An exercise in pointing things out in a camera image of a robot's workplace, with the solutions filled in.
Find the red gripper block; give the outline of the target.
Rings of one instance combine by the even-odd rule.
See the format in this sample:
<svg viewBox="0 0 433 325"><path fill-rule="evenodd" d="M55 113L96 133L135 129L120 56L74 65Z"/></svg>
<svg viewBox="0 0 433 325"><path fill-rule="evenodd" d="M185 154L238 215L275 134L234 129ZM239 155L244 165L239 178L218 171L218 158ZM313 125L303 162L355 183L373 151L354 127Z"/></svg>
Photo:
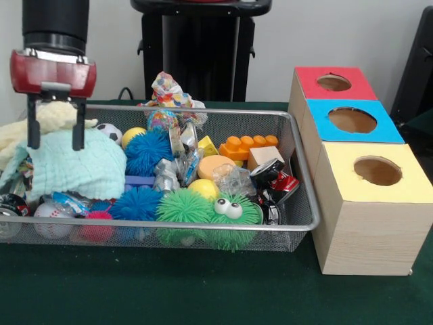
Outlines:
<svg viewBox="0 0 433 325"><path fill-rule="evenodd" d="M40 146L37 121L37 95L44 91L61 91L76 105L76 124L72 129L72 148L85 147L85 111L97 80L97 66L86 56L67 55L38 49L13 50L9 59L12 87L27 95L28 147Z"/></svg>

